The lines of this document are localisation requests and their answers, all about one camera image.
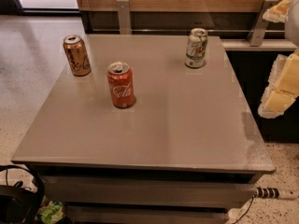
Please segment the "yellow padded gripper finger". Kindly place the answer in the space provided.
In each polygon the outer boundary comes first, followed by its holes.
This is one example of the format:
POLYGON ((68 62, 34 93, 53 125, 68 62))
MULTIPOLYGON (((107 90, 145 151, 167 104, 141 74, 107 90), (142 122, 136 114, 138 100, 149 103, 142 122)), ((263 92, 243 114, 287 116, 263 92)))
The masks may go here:
POLYGON ((274 61, 268 78, 258 114, 265 119, 282 116, 299 97, 299 54, 279 54, 274 61))
POLYGON ((292 22, 290 10, 290 4, 292 0, 282 0, 277 5, 268 8, 263 14, 263 19, 265 21, 270 21, 274 23, 278 22, 292 22))

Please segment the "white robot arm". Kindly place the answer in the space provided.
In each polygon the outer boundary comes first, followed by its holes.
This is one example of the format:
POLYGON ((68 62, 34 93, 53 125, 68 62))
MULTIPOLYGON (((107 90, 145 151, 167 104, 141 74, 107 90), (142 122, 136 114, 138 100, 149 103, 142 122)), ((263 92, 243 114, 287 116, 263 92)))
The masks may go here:
POLYGON ((299 97, 299 0, 282 0, 268 8, 263 19, 283 22, 286 39, 296 46, 294 53, 279 54, 273 62, 268 86, 258 107, 260 117, 274 119, 282 116, 299 97))

